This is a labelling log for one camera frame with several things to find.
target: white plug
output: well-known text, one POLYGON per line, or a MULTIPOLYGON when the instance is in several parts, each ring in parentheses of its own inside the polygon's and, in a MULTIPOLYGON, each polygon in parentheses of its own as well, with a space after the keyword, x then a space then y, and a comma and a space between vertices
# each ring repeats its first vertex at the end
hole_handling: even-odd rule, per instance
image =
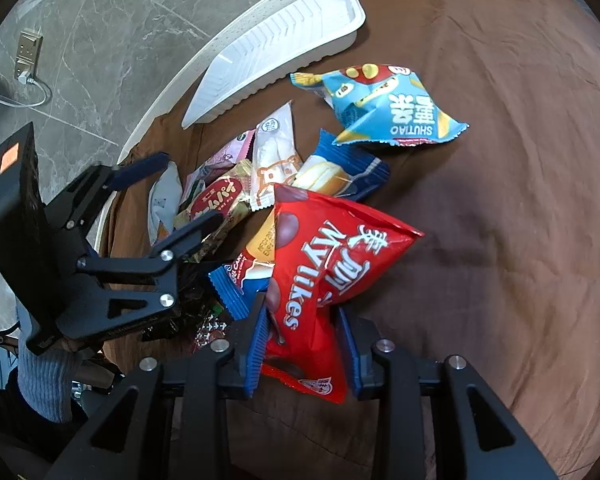
POLYGON ((26 85, 29 82, 29 76, 31 76, 31 72, 29 72, 29 70, 23 70, 18 76, 18 81, 21 84, 26 85))

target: red snack bag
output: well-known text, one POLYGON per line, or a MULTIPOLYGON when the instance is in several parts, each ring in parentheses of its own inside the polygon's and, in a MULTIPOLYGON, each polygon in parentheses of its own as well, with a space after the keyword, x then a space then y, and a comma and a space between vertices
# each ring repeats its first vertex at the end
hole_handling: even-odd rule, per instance
POLYGON ((368 206, 276 185, 276 265, 262 373, 344 400, 347 383, 328 306, 360 294, 424 234, 368 206))

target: brown tablecloth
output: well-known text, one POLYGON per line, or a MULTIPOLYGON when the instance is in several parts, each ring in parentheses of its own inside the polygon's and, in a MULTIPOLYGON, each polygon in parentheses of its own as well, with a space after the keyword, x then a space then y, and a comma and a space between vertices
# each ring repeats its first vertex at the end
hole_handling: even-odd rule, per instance
MULTIPOLYGON (((350 308, 417 355, 467 357, 554 469, 578 480, 600 455, 600 25, 573 0, 360 2, 367 18, 354 46, 306 72, 408 66, 471 128, 409 158, 382 150, 392 177, 368 204, 427 236, 350 308)), ((320 127, 340 131, 324 102, 288 80, 183 131, 194 87, 130 158, 164 150, 184 177, 289 99, 302 158, 320 127)), ((117 197, 102 253, 148 251, 154 180, 117 197)), ((236 228, 222 253, 239 250, 266 214, 236 228)), ((127 336, 106 355, 128 370, 180 346, 127 336)), ((263 479, 370 474, 373 403, 333 406, 263 379, 228 411, 232 459, 263 479)))

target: gray marble tile floor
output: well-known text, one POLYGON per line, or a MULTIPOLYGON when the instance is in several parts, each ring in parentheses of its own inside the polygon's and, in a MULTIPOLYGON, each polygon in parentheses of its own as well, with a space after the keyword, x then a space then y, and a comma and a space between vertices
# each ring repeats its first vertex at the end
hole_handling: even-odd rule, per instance
MULTIPOLYGON (((36 109, 0 105, 0 143, 33 121, 42 198, 51 199, 87 164, 115 163, 173 76, 257 1, 19 0, 0 26, 0 97, 40 100, 13 78, 24 29, 43 36, 36 76, 52 97, 36 109)), ((0 276, 0 330, 13 321, 13 301, 0 276)))

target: power cord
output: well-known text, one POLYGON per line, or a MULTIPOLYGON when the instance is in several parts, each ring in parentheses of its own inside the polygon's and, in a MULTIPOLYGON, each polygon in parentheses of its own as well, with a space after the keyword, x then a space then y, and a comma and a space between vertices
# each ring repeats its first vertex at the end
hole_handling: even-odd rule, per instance
POLYGON ((17 105, 14 103, 8 103, 7 101, 3 101, 2 99, 0 99, 1 105, 5 105, 11 108, 35 108, 36 106, 43 105, 49 99, 49 95, 46 93, 46 89, 39 82, 37 82, 27 70, 25 70, 18 76, 18 81, 23 85, 31 84, 37 86, 44 92, 45 98, 42 99, 42 101, 40 101, 39 103, 34 103, 32 105, 17 105))

